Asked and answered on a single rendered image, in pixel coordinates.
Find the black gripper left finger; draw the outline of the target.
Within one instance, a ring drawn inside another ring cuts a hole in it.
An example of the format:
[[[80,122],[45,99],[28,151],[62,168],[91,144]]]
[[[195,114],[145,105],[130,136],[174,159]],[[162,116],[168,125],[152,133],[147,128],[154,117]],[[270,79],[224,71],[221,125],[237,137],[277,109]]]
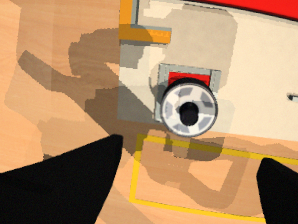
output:
[[[113,133],[0,173],[0,224],[94,224],[116,179],[122,139]]]

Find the yellow rectangular outline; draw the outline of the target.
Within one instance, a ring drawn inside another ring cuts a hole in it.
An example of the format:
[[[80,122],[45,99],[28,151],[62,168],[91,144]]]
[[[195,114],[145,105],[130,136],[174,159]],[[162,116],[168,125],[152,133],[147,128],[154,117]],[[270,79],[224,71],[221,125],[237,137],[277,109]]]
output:
[[[238,149],[210,147],[210,145],[189,143],[189,141],[174,140],[174,139],[168,139],[168,137],[160,137],[160,136],[153,136],[153,135],[145,135],[145,133],[137,133],[136,152],[134,152],[132,181],[130,181],[128,201],[132,202],[132,204],[158,206],[158,208],[176,210],[176,212],[206,214],[206,216],[234,218],[234,220],[265,222],[265,218],[261,218],[261,217],[241,216],[241,214],[218,213],[218,212],[212,212],[212,210],[210,210],[210,212],[206,212],[206,210],[200,210],[200,209],[194,209],[194,208],[188,209],[188,208],[182,208],[182,206],[169,205],[169,204],[157,204],[157,202],[137,200],[137,198],[134,198],[134,194],[136,194],[138,168],[140,168],[142,140],[154,141],[154,143],[177,145],[177,147],[197,149],[197,151],[225,153],[225,155],[238,156],[238,157],[251,157],[251,159],[257,159],[257,160],[262,160],[263,157],[267,157],[267,159],[277,160],[278,163],[281,163],[281,164],[286,163],[291,165],[298,165],[298,159],[286,159],[286,157],[281,157],[281,156],[269,156],[269,155],[262,155],[262,153],[243,152],[243,151],[238,151]]]

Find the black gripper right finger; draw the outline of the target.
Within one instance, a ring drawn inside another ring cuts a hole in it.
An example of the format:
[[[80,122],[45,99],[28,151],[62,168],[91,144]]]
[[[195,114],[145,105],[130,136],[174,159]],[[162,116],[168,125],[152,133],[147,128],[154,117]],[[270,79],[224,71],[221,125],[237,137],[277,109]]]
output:
[[[255,179],[266,224],[298,224],[298,173],[263,157]]]

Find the black wheel with grey hub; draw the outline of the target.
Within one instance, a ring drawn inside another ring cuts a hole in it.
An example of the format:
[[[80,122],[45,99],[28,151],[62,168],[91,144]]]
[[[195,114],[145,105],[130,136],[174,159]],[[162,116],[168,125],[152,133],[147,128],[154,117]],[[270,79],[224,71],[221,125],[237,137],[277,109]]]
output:
[[[181,121],[181,105],[196,105],[198,120],[194,125]],[[162,97],[160,113],[166,128],[178,136],[196,137],[204,135],[216,123],[218,107],[214,93],[209,85],[194,77],[182,77],[174,81]]]

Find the red square block with black knob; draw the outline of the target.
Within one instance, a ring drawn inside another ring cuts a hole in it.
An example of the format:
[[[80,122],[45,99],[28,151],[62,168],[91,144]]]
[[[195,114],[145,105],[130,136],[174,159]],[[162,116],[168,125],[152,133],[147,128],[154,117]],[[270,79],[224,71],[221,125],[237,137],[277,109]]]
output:
[[[210,85],[210,75],[197,75],[197,73],[180,73],[170,72],[169,85],[174,81],[182,79],[182,77],[194,77],[194,79],[202,80],[204,83]],[[198,120],[198,112],[196,105],[193,103],[185,103],[181,105],[181,121],[185,125],[194,125]]]

